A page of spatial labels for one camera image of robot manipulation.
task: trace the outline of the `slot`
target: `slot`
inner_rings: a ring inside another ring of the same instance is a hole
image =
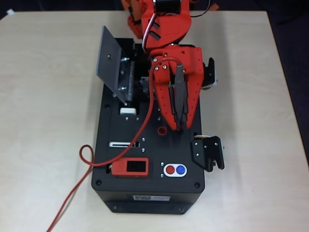
[[[154,27],[155,29],[158,29],[158,28],[160,27],[160,25],[157,24],[156,22],[154,22],[154,23],[153,23],[153,27]]]
[[[159,36],[157,33],[155,33],[154,31],[150,31],[149,35],[151,35],[152,37],[154,37],[156,40],[160,40],[161,36]]]
[[[127,142],[110,142],[108,144],[109,147],[127,147],[130,143]],[[135,142],[132,147],[140,147],[139,142]]]
[[[111,173],[111,170],[112,170],[112,164],[109,163],[109,164],[106,165],[106,174]]]

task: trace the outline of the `blue button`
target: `blue button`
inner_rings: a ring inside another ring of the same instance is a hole
[[[184,174],[184,172],[185,172],[185,168],[182,166],[182,165],[179,165],[177,168],[176,168],[176,172],[178,173],[178,174]]]

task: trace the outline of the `white table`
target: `white table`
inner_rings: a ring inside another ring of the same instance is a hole
[[[101,27],[134,37],[124,12],[16,13],[0,21],[0,231],[42,232],[87,165],[102,82]],[[225,169],[184,216],[114,214],[82,184],[56,232],[307,232],[309,175],[264,12],[209,12],[183,43],[216,62],[200,94],[203,133],[225,145]]]

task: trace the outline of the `red cable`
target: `red cable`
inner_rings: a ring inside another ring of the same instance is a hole
[[[132,142],[129,144],[128,147],[126,147],[118,156],[108,160],[108,161],[105,161],[105,162],[102,162],[102,163],[94,163],[94,152],[93,152],[93,149],[90,145],[83,145],[80,150],[79,150],[79,156],[81,158],[81,160],[90,165],[90,167],[88,168],[87,172],[85,173],[85,175],[83,175],[83,177],[80,179],[80,181],[75,185],[75,187],[71,190],[71,192],[68,194],[68,196],[66,197],[66,199],[64,200],[61,208],[59,209],[56,217],[54,218],[53,222],[51,223],[51,225],[48,227],[47,231],[46,232],[50,232],[52,231],[53,227],[57,224],[58,220],[59,220],[59,217],[64,209],[64,206],[66,205],[66,203],[68,202],[68,200],[70,199],[70,197],[74,194],[74,192],[76,192],[76,190],[78,189],[78,187],[82,184],[82,182],[86,179],[86,177],[88,176],[88,174],[91,173],[92,171],[92,167],[99,167],[99,166],[104,166],[106,164],[109,164],[109,163],[112,163],[116,160],[118,160],[119,158],[121,158],[132,146],[133,144],[136,142],[136,140],[139,138],[140,134],[142,133],[142,131],[144,130],[144,128],[146,127],[149,119],[150,119],[150,116],[151,116],[151,113],[152,113],[152,110],[153,110],[153,107],[154,107],[154,92],[153,92],[153,76],[154,76],[154,70],[155,70],[155,67],[156,67],[156,64],[159,64],[159,63],[162,63],[164,61],[174,61],[176,62],[178,65],[181,65],[182,62],[178,59],[178,58],[175,58],[175,57],[164,57],[164,58],[161,58],[159,59],[155,64],[153,64],[150,68],[150,71],[149,71],[149,97],[150,97],[150,102],[149,102],[149,108],[148,108],[148,112],[147,112],[147,115],[146,115],[146,118],[144,119],[144,122],[143,124],[141,125],[139,131],[136,133],[136,135],[134,136]],[[87,161],[84,157],[83,157],[83,149],[84,148],[89,148],[90,152],[91,152],[91,162]]]
[[[93,161],[94,158],[95,158],[95,155],[94,155],[94,152],[92,150],[92,147],[89,146],[89,145],[84,145],[81,147],[80,149],[80,152],[81,150],[83,150],[85,147],[88,147],[90,152],[91,152],[91,160]],[[85,175],[83,175],[83,177],[80,179],[80,181],[75,185],[75,187],[71,190],[71,192],[68,194],[68,196],[66,197],[66,199],[64,200],[61,208],[59,209],[56,217],[54,218],[53,222],[50,224],[50,226],[48,227],[47,231],[46,232],[50,232],[52,231],[53,227],[56,225],[56,223],[58,222],[59,220],[59,217],[63,211],[63,208],[64,206],[67,204],[68,200],[70,199],[70,197],[74,194],[74,192],[78,189],[78,187],[82,184],[82,182],[86,179],[86,177],[88,176],[89,173],[91,173],[92,171],[92,167],[90,166],[87,170],[87,172],[85,173]]]
[[[144,38],[143,38],[143,41],[142,41],[142,44],[141,44],[141,47],[142,49],[145,51],[145,52],[148,52],[146,50],[146,46],[147,46],[147,40],[148,40],[148,35],[149,35],[149,32],[151,30],[151,27],[153,26],[154,22],[155,22],[155,19],[157,17],[157,14],[156,13],[153,13],[153,15],[151,16],[150,18],[150,21],[145,29],[145,34],[144,34]]]
[[[159,63],[163,63],[164,61],[174,61],[176,62],[178,65],[181,65],[182,62],[178,59],[178,58],[175,58],[175,57],[163,57],[161,59],[159,59],[155,64],[159,64]],[[153,76],[154,76],[154,70],[155,70],[155,67],[156,65],[153,64],[150,68],[150,71],[149,71],[149,97],[150,97],[150,101],[149,101],[149,108],[148,108],[148,112],[147,112],[147,115],[146,115],[146,118],[144,119],[144,122],[143,124],[141,125],[139,131],[136,133],[136,135],[134,136],[133,140],[131,141],[131,143],[129,144],[129,146],[127,146],[118,156],[115,156],[114,158],[108,160],[108,161],[104,161],[104,162],[101,162],[101,163],[94,163],[94,162],[89,162],[87,161],[84,157],[83,157],[83,149],[80,149],[80,152],[79,152],[79,157],[81,158],[81,160],[90,165],[90,166],[93,166],[93,167],[100,167],[100,166],[104,166],[106,164],[109,164],[109,163],[113,163],[115,162],[116,160],[118,160],[119,158],[121,158],[132,146],[133,144],[137,141],[137,139],[139,138],[140,134],[142,133],[142,131],[145,129],[149,119],[150,119],[150,116],[151,116],[151,113],[152,113],[152,110],[153,110],[153,107],[154,107],[154,92],[153,92]]]

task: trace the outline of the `red button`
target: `red button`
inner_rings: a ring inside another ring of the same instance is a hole
[[[166,168],[166,172],[168,173],[168,174],[173,174],[174,172],[175,172],[175,168],[173,167],[173,166],[168,166],[167,168]]]

